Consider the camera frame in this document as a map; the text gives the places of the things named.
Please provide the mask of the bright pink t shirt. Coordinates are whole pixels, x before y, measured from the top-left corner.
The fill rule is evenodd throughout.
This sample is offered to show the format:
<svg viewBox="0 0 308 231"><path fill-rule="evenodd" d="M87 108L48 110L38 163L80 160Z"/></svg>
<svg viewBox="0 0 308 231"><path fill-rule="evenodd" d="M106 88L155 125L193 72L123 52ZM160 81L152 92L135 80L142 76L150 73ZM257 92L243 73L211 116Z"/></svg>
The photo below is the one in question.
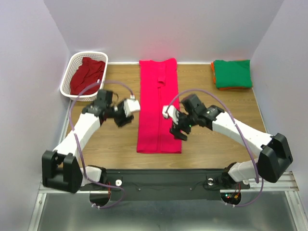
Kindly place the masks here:
<svg viewBox="0 0 308 231"><path fill-rule="evenodd" d="M181 140L169 132L172 120L165 119L163 106L179 93L177 60L139 61L141 71L141 110L137 152L144 154L180 154Z"/></svg>

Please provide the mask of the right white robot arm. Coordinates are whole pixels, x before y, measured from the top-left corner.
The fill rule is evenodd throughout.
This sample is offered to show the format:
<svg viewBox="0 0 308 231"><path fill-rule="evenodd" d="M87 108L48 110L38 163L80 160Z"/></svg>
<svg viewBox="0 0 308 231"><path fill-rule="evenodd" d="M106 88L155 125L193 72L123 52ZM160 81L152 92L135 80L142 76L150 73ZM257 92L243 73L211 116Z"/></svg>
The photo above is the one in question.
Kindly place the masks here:
<svg viewBox="0 0 308 231"><path fill-rule="evenodd" d="M187 140L191 128L200 126L218 132L247 149L249 161L234 162L224 168L220 181L225 187L232 188L238 182L249 179L276 183L292 164L293 157L284 135L271 135L254 129L232 117L226 108L216 105L206 107L196 94L188 95L181 104L185 112L173 105L165 105L162 110L163 117L172 120L170 133L175 139Z"/></svg>

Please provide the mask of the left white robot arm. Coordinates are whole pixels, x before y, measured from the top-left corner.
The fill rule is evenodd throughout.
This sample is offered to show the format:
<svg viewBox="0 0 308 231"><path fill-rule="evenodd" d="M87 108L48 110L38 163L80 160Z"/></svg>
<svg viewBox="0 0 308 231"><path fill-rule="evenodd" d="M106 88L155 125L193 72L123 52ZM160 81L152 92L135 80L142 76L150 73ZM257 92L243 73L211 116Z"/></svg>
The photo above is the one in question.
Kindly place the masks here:
<svg viewBox="0 0 308 231"><path fill-rule="evenodd" d="M86 166L82 150L105 120L111 118L118 127L123 127L140 111L134 94L117 105L113 105L112 98L112 91L99 90L96 99L82 109L68 135L52 151L45 151L42 155L43 186L76 193L87 184L97 190L107 185L103 168Z"/></svg>

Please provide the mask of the dark red t shirt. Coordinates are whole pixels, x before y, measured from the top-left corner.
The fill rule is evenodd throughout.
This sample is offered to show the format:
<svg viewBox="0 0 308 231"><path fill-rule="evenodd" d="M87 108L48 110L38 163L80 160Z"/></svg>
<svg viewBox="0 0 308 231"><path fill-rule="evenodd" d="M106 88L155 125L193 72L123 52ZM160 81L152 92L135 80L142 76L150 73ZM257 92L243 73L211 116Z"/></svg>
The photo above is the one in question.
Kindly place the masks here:
<svg viewBox="0 0 308 231"><path fill-rule="evenodd" d="M70 93L78 95L85 87L101 81L104 74L105 62L83 57L82 65L74 73L70 82Z"/></svg>

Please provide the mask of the white perforated plastic basket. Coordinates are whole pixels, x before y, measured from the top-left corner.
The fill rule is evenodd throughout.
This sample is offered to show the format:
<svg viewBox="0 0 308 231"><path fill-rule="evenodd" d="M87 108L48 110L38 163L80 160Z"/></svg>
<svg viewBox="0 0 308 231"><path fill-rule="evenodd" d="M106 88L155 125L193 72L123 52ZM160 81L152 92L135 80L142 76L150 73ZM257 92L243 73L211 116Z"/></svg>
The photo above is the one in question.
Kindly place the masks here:
<svg viewBox="0 0 308 231"><path fill-rule="evenodd" d="M81 51L75 53L69 60L68 65L66 67L65 73L62 78L62 82L60 85L60 92L63 96L68 97L71 100L75 100L77 95L71 94L70 83L73 78L73 75L78 70L78 68L82 65L82 59L84 57L89 57L95 61L103 61L105 62L105 67L102 75L101 84L99 89L102 89L105 82L106 71L108 66L108 55L104 52L99 51Z"/></svg>

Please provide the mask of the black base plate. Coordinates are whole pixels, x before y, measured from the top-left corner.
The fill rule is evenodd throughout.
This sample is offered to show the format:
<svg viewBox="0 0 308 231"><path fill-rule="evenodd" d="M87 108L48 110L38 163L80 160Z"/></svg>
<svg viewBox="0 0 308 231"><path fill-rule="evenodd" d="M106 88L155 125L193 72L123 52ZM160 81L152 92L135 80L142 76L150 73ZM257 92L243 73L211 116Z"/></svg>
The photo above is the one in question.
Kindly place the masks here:
<svg viewBox="0 0 308 231"><path fill-rule="evenodd" d="M101 180L115 185L120 180L126 201L220 200L220 192L249 189L231 183L223 169L103 169Z"/></svg>

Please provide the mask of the aluminium frame rail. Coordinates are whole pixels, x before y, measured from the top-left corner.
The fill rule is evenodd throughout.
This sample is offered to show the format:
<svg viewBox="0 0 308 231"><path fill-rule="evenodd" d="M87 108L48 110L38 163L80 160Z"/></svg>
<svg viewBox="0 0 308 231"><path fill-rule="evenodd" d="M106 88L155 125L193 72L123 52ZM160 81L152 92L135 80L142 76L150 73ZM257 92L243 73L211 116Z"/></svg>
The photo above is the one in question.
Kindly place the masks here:
<svg viewBox="0 0 308 231"><path fill-rule="evenodd" d="M66 137L66 132L67 132L67 128L68 128L68 113L71 107L71 103L72 101L69 100L68 103L68 108L65 114L65 118L64 118L64 123L62 126L62 130L59 136L59 140L58 140L58 144L60 144L62 142L62 140ZM37 198L36 198L36 202L35 202L35 206L34 206L34 210L32 213L32 217L30 220L30 224L28 227L29 231L38 231L39 230L39 224L40 224L40 220L43 214L43 210L44 210L44 206L45 206L45 201L46 201L46 197L47 194L49 193L62 193L62 191L57 191L54 189L49 189L46 188L45 186L43 186L42 181L40 182L39 188L38 188L38 194L37 194Z"/></svg>

